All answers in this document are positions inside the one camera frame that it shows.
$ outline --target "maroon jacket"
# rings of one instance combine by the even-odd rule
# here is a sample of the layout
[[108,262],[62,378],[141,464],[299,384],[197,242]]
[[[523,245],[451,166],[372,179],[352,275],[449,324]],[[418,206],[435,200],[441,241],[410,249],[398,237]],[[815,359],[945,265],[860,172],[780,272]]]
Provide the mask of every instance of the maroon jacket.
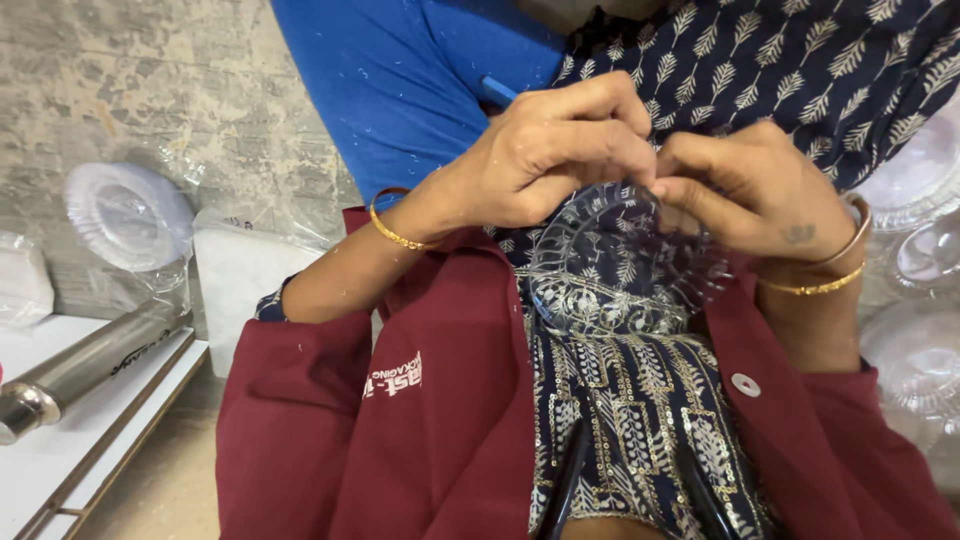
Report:
[[[349,229],[366,221],[348,210]],[[217,428],[222,538],[525,538],[533,381],[510,262],[480,230],[357,312],[250,321]],[[744,288],[708,308],[724,387],[798,539],[960,538],[876,372],[801,375]],[[731,382],[749,376],[760,395]]]

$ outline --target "wrist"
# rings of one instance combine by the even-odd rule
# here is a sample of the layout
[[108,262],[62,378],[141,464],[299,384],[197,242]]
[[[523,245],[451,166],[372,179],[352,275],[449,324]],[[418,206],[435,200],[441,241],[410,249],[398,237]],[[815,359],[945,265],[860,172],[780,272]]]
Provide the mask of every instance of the wrist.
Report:
[[425,244],[438,242],[460,227],[448,215],[443,201],[421,187],[380,214],[380,221],[408,240]]
[[873,217],[863,199],[855,197],[852,206],[859,213],[859,220],[851,220],[851,230],[845,228],[835,236],[833,244],[824,248],[822,253],[828,255],[808,260],[767,258],[756,266],[757,274],[766,280],[776,276],[792,276],[795,280],[809,282],[823,278],[839,279],[855,272],[866,257]]

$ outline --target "hand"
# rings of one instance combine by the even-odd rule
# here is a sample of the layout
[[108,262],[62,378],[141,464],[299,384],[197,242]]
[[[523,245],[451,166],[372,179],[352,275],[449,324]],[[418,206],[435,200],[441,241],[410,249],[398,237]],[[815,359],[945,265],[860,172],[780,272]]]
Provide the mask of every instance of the hand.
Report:
[[818,261],[855,233],[833,185],[772,122],[728,138],[673,134],[657,155],[657,176],[647,185],[663,203],[748,255]]
[[584,185],[626,176],[652,182],[649,133],[650,116],[622,71],[525,92],[405,202],[431,212],[437,232],[536,225]]

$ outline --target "white button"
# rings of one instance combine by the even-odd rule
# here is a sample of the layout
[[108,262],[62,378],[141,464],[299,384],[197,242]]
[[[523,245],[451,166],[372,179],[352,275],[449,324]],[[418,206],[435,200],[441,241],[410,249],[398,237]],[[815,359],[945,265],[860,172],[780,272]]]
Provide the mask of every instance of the white button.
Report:
[[733,377],[730,377],[730,380],[733,382],[733,386],[736,386],[736,389],[743,392],[744,395],[750,396],[751,398],[760,395],[760,385],[746,375],[734,373]]

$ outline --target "fabric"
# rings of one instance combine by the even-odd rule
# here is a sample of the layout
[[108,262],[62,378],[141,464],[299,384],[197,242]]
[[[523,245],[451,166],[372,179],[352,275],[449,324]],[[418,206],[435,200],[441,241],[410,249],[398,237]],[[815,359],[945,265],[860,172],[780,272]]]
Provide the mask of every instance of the fabric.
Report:
[[[524,326],[532,341],[536,468],[530,529],[555,496],[552,479],[574,423],[597,416],[588,401],[588,393],[593,393],[616,440],[607,441],[600,426],[591,424],[591,447],[570,519],[621,517],[660,526],[677,538],[705,537],[671,451],[680,440],[698,456],[717,497],[730,505],[728,515],[741,538],[778,537],[760,481],[741,447],[711,345],[688,333],[587,338],[558,334],[538,323],[528,276],[533,248],[544,229],[487,228],[514,267]],[[588,268],[615,271],[599,252]],[[629,469],[603,442],[617,445]],[[632,472],[641,493],[629,480]]]
[[[345,215],[349,230],[369,219]],[[724,391],[792,537],[960,537],[921,455],[884,426],[876,371],[797,373],[728,293],[708,308]],[[525,538],[534,371],[519,303],[511,263],[467,230],[390,290],[372,352],[367,313],[250,321],[217,427],[222,538]]]
[[[564,38],[510,0],[273,0],[364,203],[463,154],[489,124],[480,78],[546,86]],[[386,208],[396,196],[384,197]]]
[[653,118],[724,136],[771,118],[840,188],[894,156],[960,74],[960,3],[671,0],[649,19],[597,11],[553,86],[629,71]]

